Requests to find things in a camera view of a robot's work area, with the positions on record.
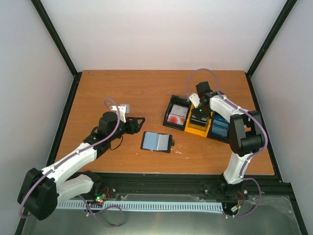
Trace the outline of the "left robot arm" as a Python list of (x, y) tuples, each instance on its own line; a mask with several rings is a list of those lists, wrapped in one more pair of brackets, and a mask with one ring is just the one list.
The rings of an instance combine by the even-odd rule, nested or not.
[(20, 216), (24, 210), (38, 220), (49, 217), (56, 207), (81, 194), (98, 196), (102, 191), (100, 178), (85, 171), (73, 178), (83, 166), (95, 161), (111, 148), (111, 142), (124, 134), (140, 132), (145, 118), (126, 117), (121, 120), (114, 112), (105, 112), (98, 126), (71, 153), (41, 170), (30, 169), (24, 178), (17, 202)]

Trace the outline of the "black leather card holder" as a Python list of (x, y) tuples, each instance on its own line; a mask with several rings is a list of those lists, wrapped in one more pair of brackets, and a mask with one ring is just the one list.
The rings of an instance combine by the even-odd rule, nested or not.
[(144, 132), (140, 149), (170, 153), (175, 141), (171, 134)]

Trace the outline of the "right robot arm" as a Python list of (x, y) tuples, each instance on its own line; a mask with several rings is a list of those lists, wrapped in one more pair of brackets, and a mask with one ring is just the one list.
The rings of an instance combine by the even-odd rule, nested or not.
[(259, 150), (265, 150), (268, 144), (260, 113), (243, 109), (226, 95), (212, 91), (208, 82), (197, 84), (196, 90), (197, 93), (189, 95), (194, 106), (192, 115), (198, 120), (209, 119), (214, 112), (229, 124), (228, 142), (232, 154), (224, 178), (229, 185), (238, 184), (244, 180), (250, 160)]

